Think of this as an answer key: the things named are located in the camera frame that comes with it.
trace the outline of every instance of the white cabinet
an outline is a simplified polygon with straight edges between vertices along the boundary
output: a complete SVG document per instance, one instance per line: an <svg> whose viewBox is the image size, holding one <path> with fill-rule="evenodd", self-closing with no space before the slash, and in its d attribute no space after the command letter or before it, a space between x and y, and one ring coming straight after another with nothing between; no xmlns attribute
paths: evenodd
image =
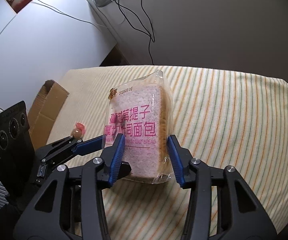
<svg viewBox="0 0 288 240"><path fill-rule="evenodd" d="M76 18L104 25L86 0L41 0ZM0 108L24 100L30 108L47 79L99 66L116 41L104 27L58 14L33 0L0 34ZM12 19L0 0L0 31Z"/></svg>

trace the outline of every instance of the metal screw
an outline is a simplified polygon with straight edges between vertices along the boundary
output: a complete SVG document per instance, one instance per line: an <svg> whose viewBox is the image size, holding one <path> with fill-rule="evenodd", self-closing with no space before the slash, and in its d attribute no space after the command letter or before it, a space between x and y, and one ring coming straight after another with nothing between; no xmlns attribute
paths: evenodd
<svg viewBox="0 0 288 240"><path fill-rule="evenodd" d="M95 163L95 164L100 164L102 161L103 160L100 157L96 157L96 158L93 159L93 163Z"/></svg>
<svg viewBox="0 0 288 240"><path fill-rule="evenodd" d="M58 171L64 171L66 169L66 166L64 164L57 166Z"/></svg>
<svg viewBox="0 0 288 240"><path fill-rule="evenodd" d="M228 172L234 172L234 171L236 170L235 167L234 167L234 166L231 166L231 165L230 165L230 166L227 166L226 169L227 169Z"/></svg>
<svg viewBox="0 0 288 240"><path fill-rule="evenodd" d="M200 164L200 159L198 159L198 158L193 158L193 159L191 159L191 162L192 162L193 164Z"/></svg>

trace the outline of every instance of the plastic packaging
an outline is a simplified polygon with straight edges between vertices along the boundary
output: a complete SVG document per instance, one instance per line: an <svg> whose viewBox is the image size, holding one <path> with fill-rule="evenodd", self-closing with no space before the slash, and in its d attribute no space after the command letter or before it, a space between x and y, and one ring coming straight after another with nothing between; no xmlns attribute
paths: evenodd
<svg viewBox="0 0 288 240"><path fill-rule="evenodd" d="M111 146L118 133L125 135L123 160L132 168L126 179L150 184L169 180L166 141L173 129L173 98L163 72L112 88L108 99L103 146Z"/></svg>

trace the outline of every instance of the black cable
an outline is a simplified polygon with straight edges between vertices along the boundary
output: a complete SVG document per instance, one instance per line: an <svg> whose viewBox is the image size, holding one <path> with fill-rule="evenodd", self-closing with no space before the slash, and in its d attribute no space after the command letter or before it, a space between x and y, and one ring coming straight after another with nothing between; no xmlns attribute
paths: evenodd
<svg viewBox="0 0 288 240"><path fill-rule="evenodd" d="M155 35L154 35L154 30L153 30L153 27L152 27L152 24L151 24L151 19L149 18L149 16L147 15L147 13L145 12L145 10L144 10L144 8L143 8L143 4L142 4L142 1L143 1L143 0L141 0L141 7L142 7L143 11L145 12L146 16L148 17L148 19L149 19L149 21L150 21L154 40L153 40L152 37L151 37L151 33L148 31L148 29L145 28L145 26L143 25L142 21L140 20L140 18L138 17L138 15L137 15L135 12L133 12L131 9L128 9L128 8L125 7L125 6L122 6L122 5L120 4L120 0L118 0L118 2L117 2L116 0L114 0L114 1L115 1L115 3L118 5L118 8L119 8L120 12L124 15L125 19L127 20L127 22L129 23L129 25L130 25L133 29L134 29L134 30L137 30L137 31L139 31L139 32L141 32L141 33L144 33L144 34L147 35L147 36L149 36L148 53L149 53L149 56L151 57L151 63L152 63L152 65L154 65L153 57L151 56L150 47L151 47L151 41L152 41L153 43L155 42ZM140 29L135 28L135 27L131 24L131 22L129 21L129 19L127 18L127 16L124 14L124 12L122 11L121 7L124 8L124 9L126 9L126 10L129 10L132 14L134 14L134 15L137 17L137 19L140 21L140 23L141 23L141 25L143 26L143 28L147 31L147 33L144 32L144 31L142 31L142 30L140 30Z"/></svg>
<svg viewBox="0 0 288 240"><path fill-rule="evenodd" d="M152 31L152 33L153 33L153 38L154 38L154 41L153 41L153 42L155 42L155 34L154 34L153 25L152 25L152 23L151 23L151 18L148 16L148 14L146 13L145 9L143 8L143 0L141 0L141 7L142 7L143 12L144 12L144 13L146 14L146 16L147 16L147 18L148 18L148 20L149 20L149 23L151 24L151 31Z"/></svg>

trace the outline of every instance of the blue gripper pad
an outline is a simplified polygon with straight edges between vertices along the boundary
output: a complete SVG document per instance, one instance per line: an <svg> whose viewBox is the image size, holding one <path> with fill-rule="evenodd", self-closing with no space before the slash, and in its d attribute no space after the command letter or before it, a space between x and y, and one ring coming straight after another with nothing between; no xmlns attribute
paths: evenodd
<svg viewBox="0 0 288 240"><path fill-rule="evenodd" d="M176 141L173 140L174 139L173 137L175 137L175 135L171 135L168 137L167 149L168 149L170 161L171 161L172 166L173 166L173 171L175 174L176 182L180 185L180 187L183 187L185 184L184 173L183 173L184 167L183 167L183 164L181 162L180 156L177 152L177 149L175 147L175 144L178 144L178 146L179 146L179 143L178 143L176 137L175 137Z"/></svg>
<svg viewBox="0 0 288 240"><path fill-rule="evenodd" d="M117 180L117 176L121 167L122 158L125 151L125 136L119 133L116 136L113 145L110 147L112 147L112 149L114 150L114 156L110 163L110 174L108 178L108 184L110 186L113 186L113 184Z"/></svg>
<svg viewBox="0 0 288 240"><path fill-rule="evenodd" d="M99 151L102 149L103 135L96 138L92 138L85 142L80 142L76 145L76 148L72 150L73 154L85 156L87 154Z"/></svg>

